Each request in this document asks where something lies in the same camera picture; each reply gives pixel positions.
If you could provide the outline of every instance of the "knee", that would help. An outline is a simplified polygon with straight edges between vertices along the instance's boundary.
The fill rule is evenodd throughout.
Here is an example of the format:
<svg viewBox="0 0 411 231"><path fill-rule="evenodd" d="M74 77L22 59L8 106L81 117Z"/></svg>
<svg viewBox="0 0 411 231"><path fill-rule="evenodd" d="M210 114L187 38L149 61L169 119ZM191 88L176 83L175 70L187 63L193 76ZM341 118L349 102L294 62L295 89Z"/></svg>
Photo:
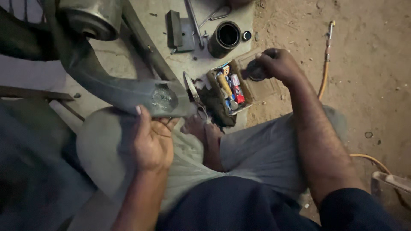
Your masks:
<svg viewBox="0 0 411 231"><path fill-rule="evenodd" d="M347 119L344 114L333 107L324 105L324 112L342 142L347 139Z"/></svg>

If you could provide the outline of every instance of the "small black cap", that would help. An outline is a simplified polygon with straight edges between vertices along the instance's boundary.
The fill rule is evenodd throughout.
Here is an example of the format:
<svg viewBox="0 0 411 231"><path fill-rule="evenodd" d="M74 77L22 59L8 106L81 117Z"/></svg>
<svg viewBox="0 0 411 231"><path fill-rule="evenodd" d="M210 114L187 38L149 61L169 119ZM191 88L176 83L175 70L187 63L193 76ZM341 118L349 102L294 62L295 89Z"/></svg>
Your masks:
<svg viewBox="0 0 411 231"><path fill-rule="evenodd" d="M242 34L242 40L247 42L248 40L251 39L251 32L246 30L243 34Z"/></svg>

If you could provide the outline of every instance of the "yellow wooden handle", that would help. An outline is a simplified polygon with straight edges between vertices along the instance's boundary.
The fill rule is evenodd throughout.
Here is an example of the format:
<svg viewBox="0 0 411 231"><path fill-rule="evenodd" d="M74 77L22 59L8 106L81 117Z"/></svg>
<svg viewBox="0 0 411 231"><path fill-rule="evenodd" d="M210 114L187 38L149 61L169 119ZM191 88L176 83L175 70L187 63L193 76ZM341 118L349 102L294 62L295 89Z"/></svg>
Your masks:
<svg viewBox="0 0 411 231"><path fill-rule="evenodd" d="M218 75L217 76L217 81L220 83L220 86L223 88L223 90L229 95L229 98L232 97L233 92L230 89L229 83L227 83L226 77L224 74Z"/></svg>

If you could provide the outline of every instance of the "sleeve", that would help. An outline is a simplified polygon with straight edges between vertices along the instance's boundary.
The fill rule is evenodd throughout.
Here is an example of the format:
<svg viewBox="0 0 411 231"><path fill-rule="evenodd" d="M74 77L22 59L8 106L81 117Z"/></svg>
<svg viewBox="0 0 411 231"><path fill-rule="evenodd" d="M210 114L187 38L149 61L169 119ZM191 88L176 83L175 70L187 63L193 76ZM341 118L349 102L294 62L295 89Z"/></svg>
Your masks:
<svg viewBox="0 0 411 231"><path fill-rule="evenodd" d="M401 226L366 191L345 188L331 192L320 206L323 230L391 231Z"/></svg>

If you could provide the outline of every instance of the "hairy forearm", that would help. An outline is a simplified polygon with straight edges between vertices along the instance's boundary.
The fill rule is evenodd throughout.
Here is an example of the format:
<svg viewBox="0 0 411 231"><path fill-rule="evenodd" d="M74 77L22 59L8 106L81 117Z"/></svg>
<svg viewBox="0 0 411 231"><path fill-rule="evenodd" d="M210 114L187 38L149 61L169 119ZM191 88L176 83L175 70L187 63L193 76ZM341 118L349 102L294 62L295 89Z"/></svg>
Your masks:
<svg viewBox="0 0 411 231"><path fill-rule="evenodd" d="M168 171L139 172L131 182L112 231L154 230Z"/></svg>
<svg viewBox="0 0 411 231"><path fill-rule="evenodd" d="M305 76L289 86L302 166L316 203L341 188L364 189L351 159Z"/></svg>

